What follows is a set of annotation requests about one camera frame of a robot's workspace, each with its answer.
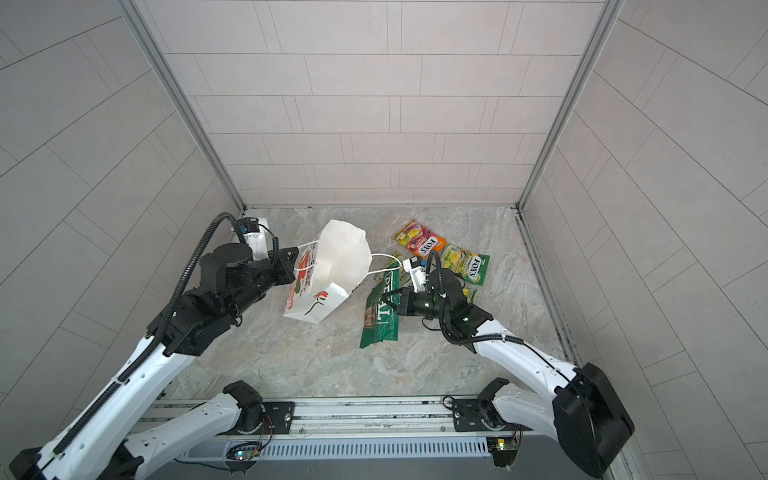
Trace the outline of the green Real crisps bag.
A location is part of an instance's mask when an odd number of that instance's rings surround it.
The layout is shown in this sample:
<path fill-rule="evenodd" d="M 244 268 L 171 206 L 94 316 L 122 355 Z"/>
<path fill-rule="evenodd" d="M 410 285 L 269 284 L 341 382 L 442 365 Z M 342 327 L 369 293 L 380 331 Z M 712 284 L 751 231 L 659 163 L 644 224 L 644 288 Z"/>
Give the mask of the green Real crisps bag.
<path fill-rule="evenodd" d="M 360 349 L 384 341 L 397 341 L 399 338 L 399 318 L 384 318 L 382 293 L 394 289 L 388 288 L 380 280 L 368 295 L 365 303 L 364 325 L 359 344 Z"/>

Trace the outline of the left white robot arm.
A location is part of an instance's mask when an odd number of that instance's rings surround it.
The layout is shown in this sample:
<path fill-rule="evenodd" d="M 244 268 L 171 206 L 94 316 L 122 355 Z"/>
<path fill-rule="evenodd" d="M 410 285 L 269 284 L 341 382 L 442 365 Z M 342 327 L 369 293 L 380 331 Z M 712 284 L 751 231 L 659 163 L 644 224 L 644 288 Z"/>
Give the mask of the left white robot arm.
<path fill-rule="evenodd" d="M 135 424 L 164 389 L 243 313 L 275 287 L 291 284 L 299 255 L 274 238 L 264 259 L 252 244 L 264 225 L 228 212 L 209 224 L 175 287 L 126 365 L 53 440 L 10 463 L 16 479 L 145 479 L 220 433 L 269 432 L 262 396 L 248 383 L 227 385 L 211 400 L 159 427 Z"/>

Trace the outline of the floral white paper bag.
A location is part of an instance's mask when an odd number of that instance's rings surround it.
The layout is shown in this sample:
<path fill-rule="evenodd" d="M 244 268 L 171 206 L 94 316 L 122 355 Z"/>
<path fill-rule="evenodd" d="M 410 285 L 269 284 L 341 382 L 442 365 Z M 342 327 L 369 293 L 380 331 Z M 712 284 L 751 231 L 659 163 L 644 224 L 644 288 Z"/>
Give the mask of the floral white paper bag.
<path fill-rule="evenodd" d="M 285 318 L 322 322 L 370 275 L 377 256 L 366 231 L 351 223 L 330 220 L 317 237 L 299 247 L 295 280 L 283 312 Z"/>

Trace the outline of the green Fox's spring tea bag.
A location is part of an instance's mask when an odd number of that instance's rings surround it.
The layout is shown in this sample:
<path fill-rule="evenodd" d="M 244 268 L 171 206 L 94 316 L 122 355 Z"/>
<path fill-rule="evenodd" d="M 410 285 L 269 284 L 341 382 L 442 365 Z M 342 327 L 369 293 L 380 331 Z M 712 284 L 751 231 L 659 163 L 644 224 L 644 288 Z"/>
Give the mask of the green Fox's spring tea bag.
<path fill-rule="evenodd" d="M 482 286 L 487 276 L 490 256 L 447 244 L 440 253 L 444 268 L 458 274 L 473 285 Z"/>

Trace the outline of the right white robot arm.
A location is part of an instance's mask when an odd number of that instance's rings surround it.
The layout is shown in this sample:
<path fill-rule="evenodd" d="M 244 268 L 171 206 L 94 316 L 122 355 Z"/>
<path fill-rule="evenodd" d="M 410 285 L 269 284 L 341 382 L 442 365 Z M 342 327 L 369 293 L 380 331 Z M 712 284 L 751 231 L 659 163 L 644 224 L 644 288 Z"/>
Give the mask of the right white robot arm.
<path fill-rule="evenodd" d="M 596 365 L 578 367 L 512 334 L 470 302 L 462 282 L 437 252 L 426 261 L 402 260 L 411 283 L 383 294 L 400 316 L 434 320 L 452 345 L 495 362 L 531 388 L 525 393 L 503 378 L 478 396 L 478 415 L 491 430 L 516 424 L 555 440 L 585 474 L 601 478 L 635 432 L 608 376 Z"/>

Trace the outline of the orange pink Fox's candy bag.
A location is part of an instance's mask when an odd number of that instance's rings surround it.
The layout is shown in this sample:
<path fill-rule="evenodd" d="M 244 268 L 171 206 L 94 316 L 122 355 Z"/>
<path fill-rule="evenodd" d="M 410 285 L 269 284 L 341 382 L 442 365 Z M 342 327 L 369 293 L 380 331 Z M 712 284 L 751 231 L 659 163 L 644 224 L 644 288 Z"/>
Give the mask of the orange pink Fox's candy bag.
<path fill-rule="evenodd" d="M 427 259 L 431 252 L 440 253 L 447 240 L 416 220 L 411 220 L 393 239 L 414 255 Z"/>

